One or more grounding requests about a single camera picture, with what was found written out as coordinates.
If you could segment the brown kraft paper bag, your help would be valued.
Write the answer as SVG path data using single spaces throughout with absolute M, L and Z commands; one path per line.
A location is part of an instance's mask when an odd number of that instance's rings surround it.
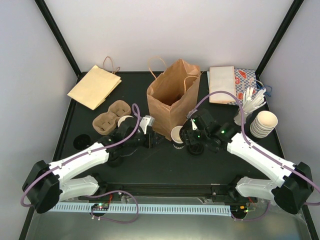
M 201 69 L 198 65 L 178 59 L 158 76 L 148 68 L 154 81 L 146 91 L 149 115 L 154 118 L 152 129 L 171 141 L 171 131 L 182 126 L 187 114 L 198 101 Z

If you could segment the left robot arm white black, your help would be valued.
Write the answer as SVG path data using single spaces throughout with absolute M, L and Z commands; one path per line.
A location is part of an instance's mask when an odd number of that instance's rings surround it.
M 102 164 L 117 167 L 124 157 L 132 155 L 139 147 L 154 148 L 158 137 L 153 131 L 154 121 L 149 115 L 141 120 L 122 117 L 118 128 L 88 148 L 62 160 L 36 162 L 22 186 L 22 198 L 28 199 L 28 206 L 38 214 L 72 198 L 93 196 L 97 200 L 103 199 L 108 188 L 96 175 L 77 176 Z

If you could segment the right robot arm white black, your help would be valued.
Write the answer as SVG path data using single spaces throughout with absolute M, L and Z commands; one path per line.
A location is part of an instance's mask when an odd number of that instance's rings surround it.
M 227 189 L 228 198 L 234 202 L 243 197 L 265 199 L 295 215 L 314 191 L 307 164 L 295 164 L 273 154 L 244 137 L 233 125 L 220 125 L 206 109 L 197 110 L 188 118 L 179 137 L 186 146 L 205 145 L 214 152 L 226 150 L 267 176 L 268 179 L 237 178 Z

